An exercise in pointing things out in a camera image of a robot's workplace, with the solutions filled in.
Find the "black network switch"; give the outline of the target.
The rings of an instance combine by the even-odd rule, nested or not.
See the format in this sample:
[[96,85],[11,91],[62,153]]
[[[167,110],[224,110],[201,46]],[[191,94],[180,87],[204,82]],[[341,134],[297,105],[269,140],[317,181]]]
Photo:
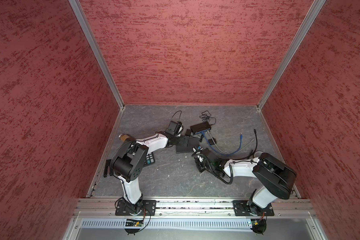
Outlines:
[[199,139],[190,137],[187,138],[187,144],[184,146],[176,146],[176,153],[182,154],[182,153],[193,153],[194,149],[197,149],[200,145]]
[[202,132],[208,131],[211,129],[211,125],[208,122],[202,122],[200,124],[196,124],[190,126],[191,132],[193,135],[200,134]]

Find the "black power adapter with cable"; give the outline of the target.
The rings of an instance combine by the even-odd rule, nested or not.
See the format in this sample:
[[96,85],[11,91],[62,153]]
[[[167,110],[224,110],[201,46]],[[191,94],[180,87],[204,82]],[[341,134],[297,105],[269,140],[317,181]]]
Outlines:
[[[212,117],[212,114],[209,111],[204,111],[200,115],[200,119],[202,119],[203,122],[207,122],[210,124],[210,126],[213,126],[216,124],[216,118]],[[210,135],[210,139],[208,139],[209,143],[213,146],[216,144],[216,139],[212,137],[210,130],[208,130],[208,133]]]

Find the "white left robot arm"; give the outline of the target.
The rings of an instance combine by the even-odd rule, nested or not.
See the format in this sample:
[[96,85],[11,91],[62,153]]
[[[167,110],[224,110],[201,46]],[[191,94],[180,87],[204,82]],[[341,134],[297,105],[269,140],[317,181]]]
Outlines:
[[144,211],[143,194],[139,186],[139,175],[148,155],[154,151],[170,148],[172,146],[185,147],[188,138],[182,135],[184,126],[180,121],[170,121],[165,131],[156,132],[145,139],[135,139],[127,134],[120,134],[122,145],[117,149],[111,159],[106,160],[103,177],[117,178],[123,187],[123,196],[116,202],[121,203],[125,211],[137,216]]

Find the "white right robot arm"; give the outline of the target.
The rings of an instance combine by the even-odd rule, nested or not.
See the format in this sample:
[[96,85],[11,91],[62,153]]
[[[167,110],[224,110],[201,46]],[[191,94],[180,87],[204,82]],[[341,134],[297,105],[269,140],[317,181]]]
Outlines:
[[269,153],[256,152],[252,159],[220,159],[209,149],[193,149],[192,157],[199,172],[207,171],[226,185],[234,178],[258,179],[262,184],[247,201],[233,201],[236,216],[274,216],[272,202],[288,200],[293,192],[297,173]]

